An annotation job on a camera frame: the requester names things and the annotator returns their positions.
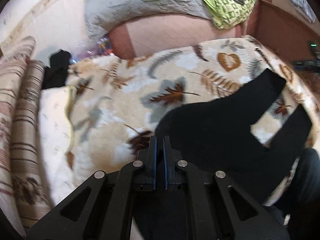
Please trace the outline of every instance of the black pants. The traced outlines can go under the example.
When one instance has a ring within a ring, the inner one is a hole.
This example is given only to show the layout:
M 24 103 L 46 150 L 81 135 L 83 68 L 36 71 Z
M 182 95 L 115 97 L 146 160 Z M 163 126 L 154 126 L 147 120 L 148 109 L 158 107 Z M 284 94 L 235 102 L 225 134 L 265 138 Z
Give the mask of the black pants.
M 275 203 L 283 215 L 309 204 L 320 197 L 320 160 L 316 150 L 307 148 L 300 160 L 287 191 Z

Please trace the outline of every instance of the folded gray cloth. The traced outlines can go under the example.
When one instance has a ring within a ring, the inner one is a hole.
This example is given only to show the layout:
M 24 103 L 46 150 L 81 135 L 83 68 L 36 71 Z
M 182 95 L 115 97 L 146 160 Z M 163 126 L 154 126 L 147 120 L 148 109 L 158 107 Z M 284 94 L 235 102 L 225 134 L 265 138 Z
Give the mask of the folded gray cloth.
M 159 13 L 184 13 L 211 20 L 202 0 L 86 0 L 84 16 L 90 38 L 98 38 L 121 22 Z
M 307 0 L 289 0 L 296 8 L 296 10 L 309 22 L 315 23 L 317 17 Z

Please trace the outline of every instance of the gray bedspread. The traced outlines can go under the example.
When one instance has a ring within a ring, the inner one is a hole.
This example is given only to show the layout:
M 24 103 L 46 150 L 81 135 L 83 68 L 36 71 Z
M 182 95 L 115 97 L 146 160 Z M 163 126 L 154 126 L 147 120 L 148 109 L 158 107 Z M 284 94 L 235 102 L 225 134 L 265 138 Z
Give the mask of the gray bedspread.
M 90 38 L 101 37 L 129 19 L 158 13 L 184 13 L 211 20 L 202 0 L 86 0 L 84 10 Z

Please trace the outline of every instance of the green checkered pillow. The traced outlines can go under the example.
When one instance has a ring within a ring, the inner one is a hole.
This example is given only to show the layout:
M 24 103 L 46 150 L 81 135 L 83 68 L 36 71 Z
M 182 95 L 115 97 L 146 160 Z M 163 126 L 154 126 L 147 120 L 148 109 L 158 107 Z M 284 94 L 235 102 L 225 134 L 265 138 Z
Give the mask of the green checkered pillow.
M 203 0 L 212 16 L 213 25 L 219 30 L 229 29 L 244 22 L 251 14 L 256 0 Z

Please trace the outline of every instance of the floral blanket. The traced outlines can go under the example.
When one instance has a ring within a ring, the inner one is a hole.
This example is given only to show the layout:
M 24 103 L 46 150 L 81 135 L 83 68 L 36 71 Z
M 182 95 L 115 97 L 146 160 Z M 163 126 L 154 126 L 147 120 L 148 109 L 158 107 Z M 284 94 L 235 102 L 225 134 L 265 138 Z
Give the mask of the floral blanket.
M 69 115 L 74 134 L 65 133 L 72 137 L 67 157 L 73 185 L 96 170 L 113 172 L 134 160 L 140 149 L 148 147 L 150 135 L 168 111 L 229 96 L 265 68 L 287 84 L 252 125 L 252 133 L 268 144 L 302 104 L 313 123 L 307 142 L 312 146 L 319 129 L 319 103 L 290 67 L 250 36 L 206 41 L 128 61 L 106 56 L 72 65 L 67 84 L 77 88 Z

